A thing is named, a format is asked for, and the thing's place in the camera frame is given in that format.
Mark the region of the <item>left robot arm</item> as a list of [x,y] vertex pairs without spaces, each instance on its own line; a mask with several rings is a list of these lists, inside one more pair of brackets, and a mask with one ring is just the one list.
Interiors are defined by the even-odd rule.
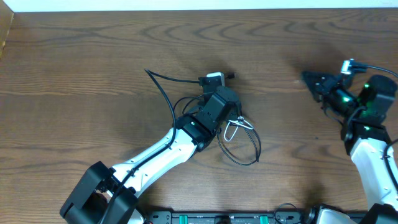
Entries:
[[144,223],[140,195],[171,168],[204,150],[222,122],[239,109],[237,94],[218,86],[197,114],[185,114],[176,127],[136,157],[107,167],[101,161],[83,174],[60,209],[67,223]]

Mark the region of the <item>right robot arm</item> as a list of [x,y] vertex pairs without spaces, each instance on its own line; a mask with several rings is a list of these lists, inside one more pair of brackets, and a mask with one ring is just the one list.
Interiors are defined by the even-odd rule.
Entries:
[[351,77],[303,72],[303,80],[322,109],[343,117],[340,138],[356,166],[368,203],[361,223],[397,223],[397,165],[383,126],[395,100],[397,84],[373,75],[358,96],[347,90]]

